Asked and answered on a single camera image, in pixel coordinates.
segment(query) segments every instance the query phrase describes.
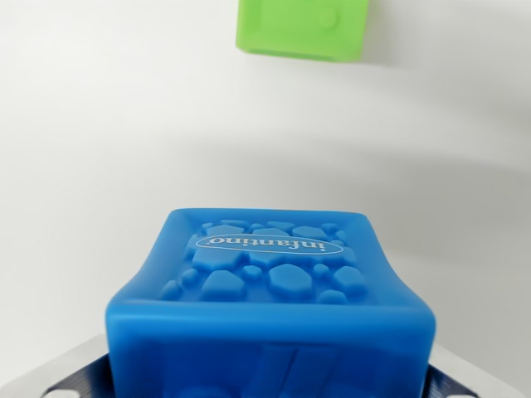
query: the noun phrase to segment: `white background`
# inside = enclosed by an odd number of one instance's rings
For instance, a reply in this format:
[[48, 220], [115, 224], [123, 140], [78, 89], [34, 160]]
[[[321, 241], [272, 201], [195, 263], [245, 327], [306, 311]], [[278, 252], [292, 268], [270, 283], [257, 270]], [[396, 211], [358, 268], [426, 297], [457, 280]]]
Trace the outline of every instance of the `white background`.
[[360, 211], [438, 341], [531, 393], [531, 6], [371, 0], [363, 62], [234, 0], [0, 0], [0, 385], [104, 331], [186, 206]]

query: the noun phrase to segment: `white oval label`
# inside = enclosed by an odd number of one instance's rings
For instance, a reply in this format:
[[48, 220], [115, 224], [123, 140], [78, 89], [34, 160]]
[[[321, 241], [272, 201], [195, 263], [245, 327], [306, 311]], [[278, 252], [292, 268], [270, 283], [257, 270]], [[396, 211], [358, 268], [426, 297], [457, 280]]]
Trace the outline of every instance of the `white oval label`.
[[343, 247], [323, 240], [281, 235], [230, 234], [207, 236], [196, 242], [207, 249], [261, 251], [292, 255], [333, 255]]

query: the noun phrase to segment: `blue rubber toy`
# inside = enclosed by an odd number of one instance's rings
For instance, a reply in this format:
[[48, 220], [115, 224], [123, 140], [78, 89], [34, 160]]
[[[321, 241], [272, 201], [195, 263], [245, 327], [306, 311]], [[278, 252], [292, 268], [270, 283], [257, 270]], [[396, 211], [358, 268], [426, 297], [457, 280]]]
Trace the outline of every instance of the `blue rubber toy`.
[[118, 398], [418, 398], [435, 333], [338, 211], [174, 211], [106, 321]]

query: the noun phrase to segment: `green toy block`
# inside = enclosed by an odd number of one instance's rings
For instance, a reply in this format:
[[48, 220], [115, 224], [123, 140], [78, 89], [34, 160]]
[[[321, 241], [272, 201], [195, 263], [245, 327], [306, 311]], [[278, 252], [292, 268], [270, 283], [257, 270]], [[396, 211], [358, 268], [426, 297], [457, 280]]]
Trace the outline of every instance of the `green toy block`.
[[240, 0], [243, 51], [322, 61], [359, 59], [368, 0]]

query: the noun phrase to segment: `sensory block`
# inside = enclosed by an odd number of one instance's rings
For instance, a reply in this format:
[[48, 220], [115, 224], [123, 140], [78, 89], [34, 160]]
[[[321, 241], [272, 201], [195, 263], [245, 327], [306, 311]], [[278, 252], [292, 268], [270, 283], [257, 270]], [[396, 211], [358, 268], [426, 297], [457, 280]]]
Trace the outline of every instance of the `sensory block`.
[[360, 57], [368, 0], [240, 0], [243, 51], [324, 61]]
[[419, 398], [435, 333], [337, 211], [174, 211], [106, 322], [117, 398]]

